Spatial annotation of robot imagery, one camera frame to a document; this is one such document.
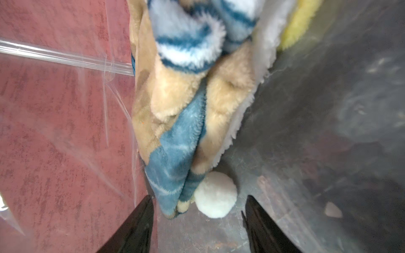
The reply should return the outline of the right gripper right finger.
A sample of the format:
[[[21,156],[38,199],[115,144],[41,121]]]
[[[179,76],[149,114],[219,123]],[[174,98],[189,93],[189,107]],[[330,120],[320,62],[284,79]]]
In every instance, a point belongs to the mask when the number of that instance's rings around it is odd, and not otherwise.
[[[302,253],[252,195],[241,214],[251,253]]]

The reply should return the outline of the clear plastic vacuum bag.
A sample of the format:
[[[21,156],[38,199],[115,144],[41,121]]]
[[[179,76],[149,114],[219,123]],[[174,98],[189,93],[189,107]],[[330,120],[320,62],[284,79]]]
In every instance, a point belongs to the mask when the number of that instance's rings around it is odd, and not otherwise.
[[[1,252],[96,252],[150,193],[128,32],[126,1],[1,2]],[[230,214],[156,209],[153,253],[249,252],[249,195],[305,253],[404,252],[404,1],[325,1],[217,169]]]

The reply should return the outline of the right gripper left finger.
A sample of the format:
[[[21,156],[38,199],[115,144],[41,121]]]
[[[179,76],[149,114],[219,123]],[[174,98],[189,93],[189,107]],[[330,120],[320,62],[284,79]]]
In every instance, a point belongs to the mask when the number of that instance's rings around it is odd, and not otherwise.
[[[149,253],[154,224],[154,204],[145,196],[97,253]]]

